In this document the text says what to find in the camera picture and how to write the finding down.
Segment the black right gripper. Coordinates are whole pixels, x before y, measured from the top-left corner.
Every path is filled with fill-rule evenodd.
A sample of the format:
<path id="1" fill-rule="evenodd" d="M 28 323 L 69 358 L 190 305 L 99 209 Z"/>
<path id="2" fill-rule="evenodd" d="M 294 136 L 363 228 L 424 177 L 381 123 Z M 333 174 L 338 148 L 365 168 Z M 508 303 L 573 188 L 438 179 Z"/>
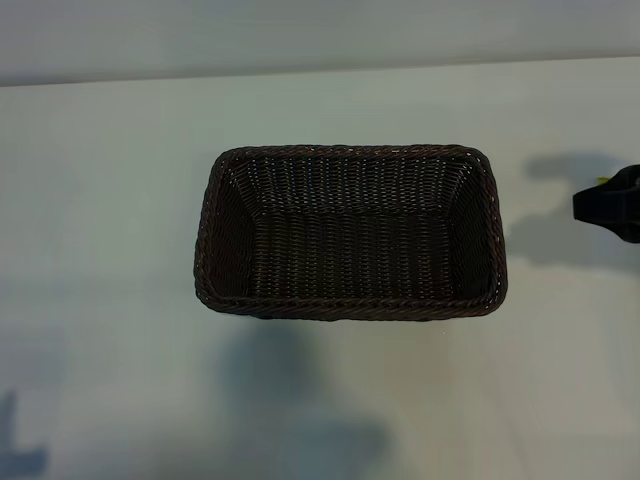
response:
<path id="1" fill-rule="evenodd" d="M 573 195 L 577 221 L 607 229 L 621 240 L 639 239 L 639 166 L 619 170 L 608 181 Z"/>

